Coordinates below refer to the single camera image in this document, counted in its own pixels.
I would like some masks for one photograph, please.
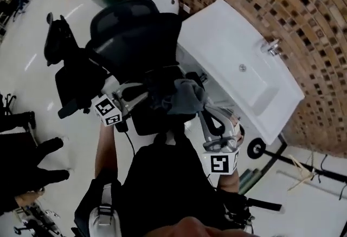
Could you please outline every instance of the black pipe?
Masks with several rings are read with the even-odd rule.
[[[282,155],[278,155],[276,153],[272,153],[270,151],[267,151],[265,150],[264,151],[264,154],[270,156],[270,157],[273,157],[277,160],[281,160],[287,164],[290,164],[290,165],[294,165],[294,162],[291,160],[291,159],[288,159]],[[342,174],[337,174],[335,172],[332,172],[332,171],[328,171],[328,170],[319,170],[319,169],[315,169],[313,166],[311,165],[307,165],[307,164],[304,164],[304,163],[300,163],[301,165],[303,165],[304,168],[308,169],[309,171],[313,171],[318,174],[318,175],[323,175],[327,178],[330,178],[330,179],[334,179],[336,181],[339,181],[339,182],[342,182],[342,183],[346,183],[347,184],[347,176],[345,175],[342,175]]]

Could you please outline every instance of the chair wheel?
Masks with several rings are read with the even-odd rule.
[[[13,229],[14,229],[14,231],[15,231],[15,233],[16,233],[17,235],[21,235],[21,234],[22,234],[22,231],[19,230],[17,227],[13,226]]]
[[[263,142],[261,138],[256,138],[252,140],[247,148],[247,155],[251,159],[260,158],[266,149],[266,144]]]

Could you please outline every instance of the tiled wall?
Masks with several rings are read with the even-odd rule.
[[[214,0],[180,0],[197,12]],[[347,157],[347,0],[225,0],[271,38],[306,98],[284,129],[289,144]]]

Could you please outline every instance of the gray cloth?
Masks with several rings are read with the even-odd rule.
[[[177,92],[162,102],[168,114],[195,114],[203,110],[207,95],[202,87],[188,79],[177,79],[174,84]]]

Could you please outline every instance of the sink basin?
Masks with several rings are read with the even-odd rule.
[[[234,8],[216,0],[183,22],[178,47],[271,144],[304,94],[279,56],[261,52],[265,42]]]

